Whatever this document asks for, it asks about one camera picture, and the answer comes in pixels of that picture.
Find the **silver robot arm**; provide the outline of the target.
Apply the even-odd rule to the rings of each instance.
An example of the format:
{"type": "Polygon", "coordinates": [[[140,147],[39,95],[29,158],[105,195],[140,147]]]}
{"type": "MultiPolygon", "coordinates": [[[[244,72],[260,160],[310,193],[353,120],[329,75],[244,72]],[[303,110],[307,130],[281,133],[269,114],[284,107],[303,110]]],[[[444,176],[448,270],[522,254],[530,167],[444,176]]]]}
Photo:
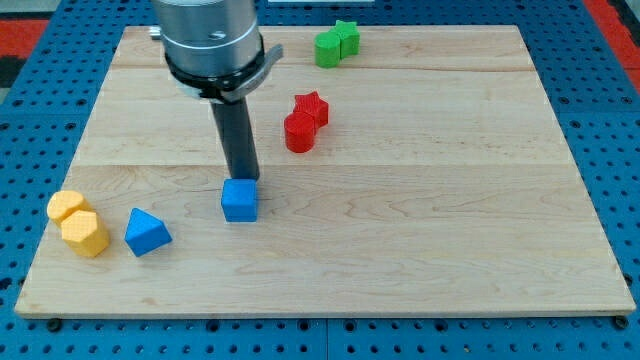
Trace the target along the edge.
{"type": "Polygon", "coordinates": [[[284,55],[267,50],[252,0],[153,0],[171,75],[210,102],[233,179],[257,180],[259,162],[246,97],[284,55]]]}

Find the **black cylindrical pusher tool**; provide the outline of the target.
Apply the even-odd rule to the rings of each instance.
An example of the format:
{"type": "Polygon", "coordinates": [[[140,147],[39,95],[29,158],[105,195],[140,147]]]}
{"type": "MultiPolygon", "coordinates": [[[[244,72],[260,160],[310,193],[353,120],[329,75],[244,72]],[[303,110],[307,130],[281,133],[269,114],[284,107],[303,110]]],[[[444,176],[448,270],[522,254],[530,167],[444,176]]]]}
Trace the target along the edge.
{"type": "Polygon", "coordinates": [[[258,180],[259,163],[246,99],[212,102],[211,108],[231,178],[258,180]]]}

